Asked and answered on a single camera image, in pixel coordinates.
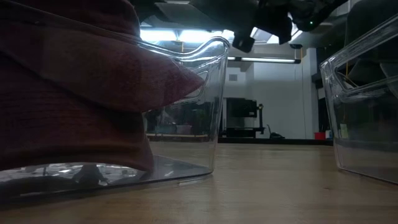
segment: wooden table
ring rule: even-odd
[[[398,223],[398,186],[339,172],[332,147],[220,144],[199,183],[2,210],[0,223]]]

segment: red container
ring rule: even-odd
[[[326,133],[315,133],[315,140],[326,140]]]

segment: clear plastic bin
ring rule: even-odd
[[[321,65],[337,166],[398,183],[398,16]]]
[[[171,105],[142,114],[146,135],[154,155],[152,172],[117,164],[79,161],[4,170],[0,172],[1,200],[32,195],[41,197],[81,189],[107,189],[166,180],[196,179],[213,172],[229,49],[227,40],[214,37],[192,52],[178,53],[53,14],[20,5],[7,5],[28,12],[29,16],[38,22],[44,21],[59,27],[73,26],[74,29],[119,39],[166,55],[175,63],[195,72],[205,84]],[[82,186],[78,179],[84,175],[98,181],[93,185]]]

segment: wooden tabletop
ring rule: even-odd
[[[398,186],[332,147],[219,144],[212,176],[0,211],[0,223],[398,223]]]

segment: transparent plastic container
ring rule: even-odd
[[[57,27],[73,26],[91,34],[118,39],[166,55],[204,80],[199,89],[171,105],[142,114],[144,128],[154,155],[154,170],[144,172],[118,164],[71,162],[42,164],[0,171],[0,198],[41,197],[83,189],[107,189],[154,182],[196,179],[213,172],[221,100],[229,42],[214,37],[189,53],[173,52],[133,37],[100,29],[29,7],[7,2],[30,18]],[[98,179],[80,185],[82,176]]]
[[[398,16],[322,63],[340,169],[398,183]]]

